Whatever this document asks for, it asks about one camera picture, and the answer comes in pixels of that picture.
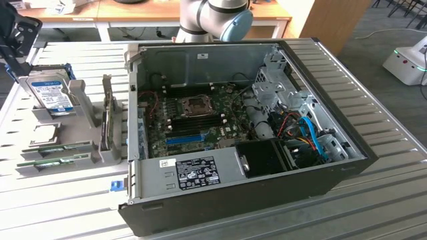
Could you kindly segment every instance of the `floor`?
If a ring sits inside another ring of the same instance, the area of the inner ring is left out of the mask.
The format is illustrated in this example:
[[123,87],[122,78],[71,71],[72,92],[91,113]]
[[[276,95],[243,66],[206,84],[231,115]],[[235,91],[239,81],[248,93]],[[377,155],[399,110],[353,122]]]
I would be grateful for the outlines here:
[[[382,0],[378,8],[367,9],[338,58],[419,141],[427,145],[427,127],[425,124],[427,100],[421,94],[421,88],[419,86],[405,85],[382,67],[394,49],[414,45],[426,34],[414,31],[387,31],[373,35],[367,39],[355,39],[355,37],[366,36],[377,30],[406,27],[410,18],[403,18],[405,11],[398,10],[389,18],[387,14],[391,7],[387,8],[387,4],[387,1]],[[162,27],[159,30],[164,35],[163,38],[156,36],[154,27],[123,28],[122,30],[112,28],[110,29],[111,40],[130,40],[124,37],[123,31],[139,40],[171,39],[172,36],[176,36],[178,27]],[[94,28],[64,28],[63,31],[72,42],[100,40]],[[52,29],[43,29],[39,40],[63,42],[64,35]],[[11,90],[14,82],[3,71],[4,68],[0,67],[0,69],[2,107],[6,99],[3,95]]]
[[[387,8],[387,5],[387,1],[382,0],[378,8],[367,9],[338,58],[422,144],[427,146],[427,100],[422,96],[421,87],[405,85],[382,67],[394,49],[413,46],[426,33],[410,30],[386,31],[367,39],[355,39],[378,30],[406,28],[411,16],[403,18],[405,11],[399,9],[389,18],[393,6]],[[427,86],[423,87],[423,91],[427,93]]]

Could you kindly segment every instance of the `ribbed metal surface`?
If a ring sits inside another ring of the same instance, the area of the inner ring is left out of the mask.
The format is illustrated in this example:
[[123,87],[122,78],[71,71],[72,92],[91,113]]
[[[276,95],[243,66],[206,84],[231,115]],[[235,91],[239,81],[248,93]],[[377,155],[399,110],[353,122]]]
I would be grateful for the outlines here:
[[[311,39],[290,39],[287,43],[381,159],[325,196],[146,239],[391,240],[427,237],[425,148],[323,47]],[[38,61],[39,64],[72,63],[94,102],[103,100],[102,76],[112,74],[115,96],[126,101],[128,78],[123,69],[123,48],[123,44],[52,43],[39,53]],[[110,210],[115,205],[108,194],[110,182],[126,175],[126,163],[32,178],[16,175],[20,135],[34,126],[35,119],[26,93],[18,92],[14,103],[0,128],[0,239],[134,239],[118,212]]]

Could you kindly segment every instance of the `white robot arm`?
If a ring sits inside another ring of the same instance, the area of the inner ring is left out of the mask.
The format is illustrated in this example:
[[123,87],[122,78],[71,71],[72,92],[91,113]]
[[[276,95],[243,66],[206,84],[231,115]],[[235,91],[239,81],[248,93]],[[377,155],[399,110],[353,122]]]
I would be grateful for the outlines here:
[[252,25],[248,0],[180,0],[176,43],[239,41]]

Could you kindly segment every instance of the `hard drive label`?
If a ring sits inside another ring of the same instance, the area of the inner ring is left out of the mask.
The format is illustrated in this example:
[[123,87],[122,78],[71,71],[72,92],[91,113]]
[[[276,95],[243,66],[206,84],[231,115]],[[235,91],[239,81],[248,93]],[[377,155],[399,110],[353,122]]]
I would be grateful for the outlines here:
[[38,81],[31,85],[47,109],[58,113],[74,109],[70,97],[62,91],[64,86],[60,81]]
[[178,161],[176,172],[182,190],[222,183],[212,156]]

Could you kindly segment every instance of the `label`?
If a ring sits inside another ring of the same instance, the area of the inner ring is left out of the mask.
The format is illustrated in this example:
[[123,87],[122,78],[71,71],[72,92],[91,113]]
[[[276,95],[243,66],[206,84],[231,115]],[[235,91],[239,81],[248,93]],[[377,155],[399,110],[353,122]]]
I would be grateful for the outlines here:
[[208,53],[199,53],[198,54],[198,59],[208,59],[210,54]]
[[74,21],[94,21],[94,18],[80,18],[80,17],[74,17]]
[[222,183],[212,156],[176,162],[176,173],[182,190]]
[[159,161],[160,168],[172,167],[175,166],[175,163],[176,163],[176,158],[163,159]]
[[74,109],[68,95],[62,92],[64,86],[60,81],[39,81],[31,85],[47,109],[56,113]]

